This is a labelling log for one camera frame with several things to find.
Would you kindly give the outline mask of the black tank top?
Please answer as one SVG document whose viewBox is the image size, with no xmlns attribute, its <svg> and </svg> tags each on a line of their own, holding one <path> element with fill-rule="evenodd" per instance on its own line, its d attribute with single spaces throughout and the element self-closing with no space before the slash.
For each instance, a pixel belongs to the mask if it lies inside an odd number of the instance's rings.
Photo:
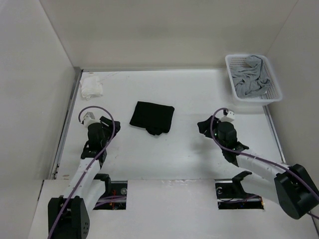
<svg viewBox="0 0 319 239">
<path fill-rule="evenodd" d="M 154 136 L 169 133 L 174 110 L 173 106 L 138 101 L 130 125 Z"/>
</svg>

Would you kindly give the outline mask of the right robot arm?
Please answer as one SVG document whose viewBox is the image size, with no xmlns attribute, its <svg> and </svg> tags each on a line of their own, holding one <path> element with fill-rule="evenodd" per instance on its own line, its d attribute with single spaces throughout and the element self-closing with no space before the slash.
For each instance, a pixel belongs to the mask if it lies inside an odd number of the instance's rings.
<svg viewBox="0 0 319 239">
<path fill-rule="evenodd" d="M 231 191 L 235 196 L 267 198 L 295 220 L 319 205 L 319 190 L 302 165 L 279 164 L 254 154 L 237 139 L 234 125 L 224 118 L 211 116 L 198 122 L 197 127 L 200 134 L 220 147 L 228 163 L 243 169 L 232 178 Z"/>
</svg>

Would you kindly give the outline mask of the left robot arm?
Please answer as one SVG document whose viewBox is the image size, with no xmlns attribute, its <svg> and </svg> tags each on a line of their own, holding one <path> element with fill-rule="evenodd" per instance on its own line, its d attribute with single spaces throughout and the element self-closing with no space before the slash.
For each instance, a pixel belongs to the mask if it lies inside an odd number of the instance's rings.
<svg viewBox="0 0 319 239">
<path fill-rule="evenodd" d="M 112 192 L 111 179 L 100 170 L 106 160 L 106 147 L 121 128 L 119 121 L 106 117 L 95 120 L 91 112 L 82 124 L 87 129 L 87 141 L 76 173 L 64 192 L 48 203 L 48 238 L 85 239 L 90 229 L 90 212 L 100 198 Z"/>
</svg>

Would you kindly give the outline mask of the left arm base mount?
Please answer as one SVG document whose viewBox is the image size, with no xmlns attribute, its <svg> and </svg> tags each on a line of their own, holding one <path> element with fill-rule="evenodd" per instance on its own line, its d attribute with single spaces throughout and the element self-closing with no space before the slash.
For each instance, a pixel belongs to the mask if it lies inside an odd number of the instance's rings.
<svg viewBox="0 0 319 239">
<path fill-rule="evenodd" d="M 127 181 L 112 181 L 109 189 L 97 201 L 94 210 L 125 210 L 127 193 Z"/>
</svg>

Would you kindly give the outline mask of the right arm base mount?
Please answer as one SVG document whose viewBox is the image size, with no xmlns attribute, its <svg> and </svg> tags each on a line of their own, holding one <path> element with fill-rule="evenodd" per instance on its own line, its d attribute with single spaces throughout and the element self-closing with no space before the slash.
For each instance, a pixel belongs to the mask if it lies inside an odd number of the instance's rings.
<svg viewBox="0 0 319 239">
<path fill-rule="evenodd" d="M 263 210 L 264 203 L 260 196 L 237 191 L 231 180 L 215 181 L 217 206 L 219 210 Z"/>
</svg>

